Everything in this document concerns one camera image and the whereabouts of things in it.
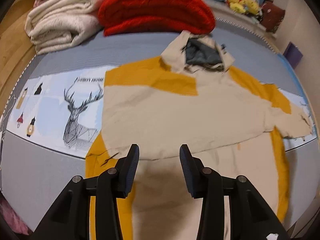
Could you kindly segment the beige and mustard hooded jacket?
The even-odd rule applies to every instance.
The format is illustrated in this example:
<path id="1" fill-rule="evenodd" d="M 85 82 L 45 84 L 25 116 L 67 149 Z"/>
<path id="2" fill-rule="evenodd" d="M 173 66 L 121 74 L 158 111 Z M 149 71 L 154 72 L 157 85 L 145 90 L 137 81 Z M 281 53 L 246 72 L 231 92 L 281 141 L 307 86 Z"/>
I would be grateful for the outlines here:
<path id="1" fill-rule="evenodd" d="M 86 155 L 86 177 L 114 167 L 132 144 L 140 149 L 133 190 L 117 200 L 124 239 L 194 239 L 201 200 L 180 165 L 187 144 L 222 176 L 246 176 L 279 220 L 289 206 L 283 140 L 310 135 L 312 122 L 276 85 L 232 65 L 220 72 L 188 65 L 183 31 L 161 55 L 105 74 L 101 131 Z"/>

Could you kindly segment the grey patterned bed sheet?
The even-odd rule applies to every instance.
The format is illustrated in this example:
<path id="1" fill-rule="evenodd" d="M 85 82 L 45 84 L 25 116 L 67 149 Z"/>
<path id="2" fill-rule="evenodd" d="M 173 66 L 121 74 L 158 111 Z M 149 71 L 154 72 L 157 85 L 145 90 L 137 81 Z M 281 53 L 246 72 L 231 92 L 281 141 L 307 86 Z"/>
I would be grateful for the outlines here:
<path id="1" fill-rule="evenodd" d="M 224 69 L 188 65 L 191 33 L 105 37 L 35 57 L 4 121 L 2 192 L 35 230 L 73 176 L 100 175 L 132 144 L 133 188 L 118 200 L 125 239 L 194 239 L 201 200 L 187 190 L 179 149 L 225 177 L 246 176 L 286 228 L 294 192 L 289 145 L 318 148 L 312 109 L 287 60 L 250 33 L 215 29 Z"/>

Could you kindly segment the purple box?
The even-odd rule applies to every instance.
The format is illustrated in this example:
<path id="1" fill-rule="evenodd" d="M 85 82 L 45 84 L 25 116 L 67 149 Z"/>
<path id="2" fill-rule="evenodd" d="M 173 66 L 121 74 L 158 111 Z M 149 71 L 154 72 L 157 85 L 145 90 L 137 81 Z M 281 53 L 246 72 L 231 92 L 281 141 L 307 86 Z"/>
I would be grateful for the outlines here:
<path id="1" fill-rule="evenodd" d="M 300 49 L 292 42 L 289 42 L 283 56 L 287 59 L 293 69 L 295 69 L 303 58 Z"/>

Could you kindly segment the cream folded fleece blanket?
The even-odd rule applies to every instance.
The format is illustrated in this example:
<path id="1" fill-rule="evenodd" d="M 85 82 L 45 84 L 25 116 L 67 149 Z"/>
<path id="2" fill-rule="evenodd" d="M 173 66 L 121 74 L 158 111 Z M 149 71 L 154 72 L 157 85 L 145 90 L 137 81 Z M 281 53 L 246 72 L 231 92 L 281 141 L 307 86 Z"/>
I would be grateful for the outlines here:
<path id="1" fill-rule="evenodd" d="M 104 0 L 47 0 L 27 15 L 24 30 L 38 55 L 77 46 L 96 34 Z"/>

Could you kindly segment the red fuzzy folded blanket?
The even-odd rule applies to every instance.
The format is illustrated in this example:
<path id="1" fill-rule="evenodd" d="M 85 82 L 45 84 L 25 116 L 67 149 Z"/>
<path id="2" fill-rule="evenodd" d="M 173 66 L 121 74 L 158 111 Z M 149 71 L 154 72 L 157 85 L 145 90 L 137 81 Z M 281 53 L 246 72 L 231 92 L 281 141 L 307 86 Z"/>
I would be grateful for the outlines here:
<path id="1" fill-rule="evenodd" d="M 204 35 L 216 26 L 203 0 L 104 0 L 98 20 L 105 36 L 184 30 Z"/>

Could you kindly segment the wooden headboard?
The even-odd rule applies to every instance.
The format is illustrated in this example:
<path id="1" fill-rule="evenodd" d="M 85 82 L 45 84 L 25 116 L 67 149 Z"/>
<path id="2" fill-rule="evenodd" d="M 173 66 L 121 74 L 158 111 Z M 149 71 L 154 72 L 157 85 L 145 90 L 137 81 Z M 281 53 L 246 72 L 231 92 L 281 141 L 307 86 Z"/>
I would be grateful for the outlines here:
<path id="1" fill-rule="evenodd" d="M 1 112 L 24 67 L 35 55 L 30 38 L 24 31 L 25 20 L 35 0 L 18 0 L 1 22 Z"/>

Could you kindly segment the yellow plush toys pile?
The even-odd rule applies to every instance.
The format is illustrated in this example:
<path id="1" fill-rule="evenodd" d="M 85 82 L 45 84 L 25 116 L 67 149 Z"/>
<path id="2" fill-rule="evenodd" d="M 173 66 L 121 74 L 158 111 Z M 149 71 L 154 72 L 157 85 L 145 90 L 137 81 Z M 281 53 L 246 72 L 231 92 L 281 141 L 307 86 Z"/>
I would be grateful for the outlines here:
<path id="1" fill-rule="evenodd" d="M 236 13 L 261 16 L 262 10 L 259 5 L 259 0 L 225 0 L 229 8 Z"/>

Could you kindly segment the dark red cushion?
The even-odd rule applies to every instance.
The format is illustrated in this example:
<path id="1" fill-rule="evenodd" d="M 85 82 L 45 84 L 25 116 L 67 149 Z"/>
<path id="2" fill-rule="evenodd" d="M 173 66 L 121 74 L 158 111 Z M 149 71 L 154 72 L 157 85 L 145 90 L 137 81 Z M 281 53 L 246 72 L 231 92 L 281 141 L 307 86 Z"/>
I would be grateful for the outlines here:
<path id="1" fill-rule="evenodd" d="M 276 33 L 285 16 L 285 10 L 267 1 L 261 6 L 263 13 L 260 24 L 265 27 L 269 33 Z"/>

